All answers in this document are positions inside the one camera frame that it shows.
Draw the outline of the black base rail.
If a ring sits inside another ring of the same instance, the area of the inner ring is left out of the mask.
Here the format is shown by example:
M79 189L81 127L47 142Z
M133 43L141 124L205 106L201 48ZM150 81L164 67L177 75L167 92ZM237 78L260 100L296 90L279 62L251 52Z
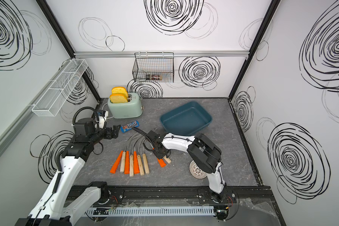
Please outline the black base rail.
M239 199L274 196L269 186L228 186L220 195L216 195L207 186L108 186L108 190L108 201L98 201L95 205L121 205L129 200L186 200L196 204L235 204Z

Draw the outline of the orange handled sickle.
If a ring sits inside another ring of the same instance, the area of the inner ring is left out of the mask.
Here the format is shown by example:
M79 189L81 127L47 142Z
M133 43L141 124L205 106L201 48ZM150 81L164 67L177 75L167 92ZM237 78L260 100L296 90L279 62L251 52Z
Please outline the orange handled sickle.
M157 161L161 168L164 168L166 166L166 162L163 159L157 159Z

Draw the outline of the front toast slice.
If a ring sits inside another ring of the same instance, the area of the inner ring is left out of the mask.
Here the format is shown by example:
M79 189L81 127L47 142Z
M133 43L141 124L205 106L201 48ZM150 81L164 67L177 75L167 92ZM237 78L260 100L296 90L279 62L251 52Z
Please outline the front toast slice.
M112 94L110 102L113 104L128 103L128 98L124 94Z

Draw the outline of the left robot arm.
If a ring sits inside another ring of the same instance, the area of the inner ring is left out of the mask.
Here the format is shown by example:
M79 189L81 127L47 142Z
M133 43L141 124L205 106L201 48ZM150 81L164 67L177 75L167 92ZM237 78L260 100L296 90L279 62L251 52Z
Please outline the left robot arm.
M73 183L94 151L94 146L108 138L109 129L100 124L98 112L89 106L73 116L74 135L63 151L56 155L57 171L37 205L17 226L73 226L96 202L107 204L112 196L104 181L91 182L68 206L66 199Z

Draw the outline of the blue candy packet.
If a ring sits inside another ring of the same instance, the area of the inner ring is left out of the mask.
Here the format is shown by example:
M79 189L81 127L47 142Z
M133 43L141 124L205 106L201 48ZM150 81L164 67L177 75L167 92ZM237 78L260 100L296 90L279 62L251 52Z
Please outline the blue candy packet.
M133 122L127 123L127 124L121 126L121 132L126 133L126 132L130 131L133 127L138 127L138 126L139 126L138 121L133 121Z

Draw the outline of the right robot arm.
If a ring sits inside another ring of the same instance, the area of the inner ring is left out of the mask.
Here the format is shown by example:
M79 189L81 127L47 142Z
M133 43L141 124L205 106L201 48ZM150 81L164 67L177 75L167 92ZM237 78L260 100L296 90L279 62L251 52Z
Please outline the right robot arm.
M144 148L152 152L157 159L169 157L171 150L188 153L200 170L206 173L213 199L220 202L225 198L227 185L221 171L222 151L207 136L202 133L187 137L172 133L161 135L149 131L145 138L150 147L144 144Z

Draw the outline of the teal plastic storage box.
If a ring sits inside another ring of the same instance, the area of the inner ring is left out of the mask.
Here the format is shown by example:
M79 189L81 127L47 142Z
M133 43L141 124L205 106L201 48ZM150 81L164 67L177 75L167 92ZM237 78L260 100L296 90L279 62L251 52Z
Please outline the teal plastic storage box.
M207 127L212 116L198 102L191 101L160 117L160 123L168 132L180 136L192 136Z

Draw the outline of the orange sickle far left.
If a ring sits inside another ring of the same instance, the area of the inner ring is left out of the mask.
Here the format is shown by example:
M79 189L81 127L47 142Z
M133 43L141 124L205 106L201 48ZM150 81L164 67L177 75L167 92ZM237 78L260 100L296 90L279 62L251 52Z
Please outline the orange sickle far left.
M118 169L118 166L121 162L121 159L122 159L122 154L123 154L123 151L121 151L117 157L117 159L115 160L113 166L111 167L110 169L110 173L112 174L115 174L116 173L116 170Z

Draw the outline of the rear toast slice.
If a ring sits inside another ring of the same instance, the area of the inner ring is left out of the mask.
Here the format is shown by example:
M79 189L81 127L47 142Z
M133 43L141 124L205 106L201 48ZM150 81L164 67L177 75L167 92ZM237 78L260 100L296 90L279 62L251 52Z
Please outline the rear toast slice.
M112 88L111 92L112 92L112 95L121 94L121 95L124 95L126 98L128 98L129 96L127 90L124 87L114 87Z

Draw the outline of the mint green toaster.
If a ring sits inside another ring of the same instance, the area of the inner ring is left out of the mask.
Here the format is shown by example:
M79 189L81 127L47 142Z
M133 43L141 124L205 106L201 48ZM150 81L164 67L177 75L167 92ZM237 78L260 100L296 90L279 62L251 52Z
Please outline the mint green toaster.
M137 93L128 94L128 103L113 104L108 100L108 108L115 119L136 118L142 115L143 106Z

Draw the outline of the wooden handled sickle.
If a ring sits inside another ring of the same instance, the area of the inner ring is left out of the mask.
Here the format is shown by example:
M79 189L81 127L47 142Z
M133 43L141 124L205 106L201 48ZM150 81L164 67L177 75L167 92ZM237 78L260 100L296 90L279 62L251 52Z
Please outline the wooden handled sickle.
M171 164L171 159L164 156L163 159L167 162L167 164Z

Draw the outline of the toast slice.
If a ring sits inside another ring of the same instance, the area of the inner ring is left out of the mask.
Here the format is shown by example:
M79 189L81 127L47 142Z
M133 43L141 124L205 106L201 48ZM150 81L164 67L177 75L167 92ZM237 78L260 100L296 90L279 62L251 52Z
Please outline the toast slice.
M112 92L112 95L121 94L121 95L124 95L126 98L128 98L129 96L127 90L124 87L114 87L112 88L111 92Z
M112 94L110 102L113 104L128 103L128 98L124 94Z

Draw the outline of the white round strainer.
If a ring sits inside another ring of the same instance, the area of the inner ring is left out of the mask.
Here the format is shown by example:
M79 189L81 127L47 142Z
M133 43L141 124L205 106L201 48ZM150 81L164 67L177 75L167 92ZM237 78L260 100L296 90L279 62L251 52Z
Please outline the white round strainer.
M194 160L191 161L189 165L189 171L195 179L205 179L207 178L207 173L201 170Z

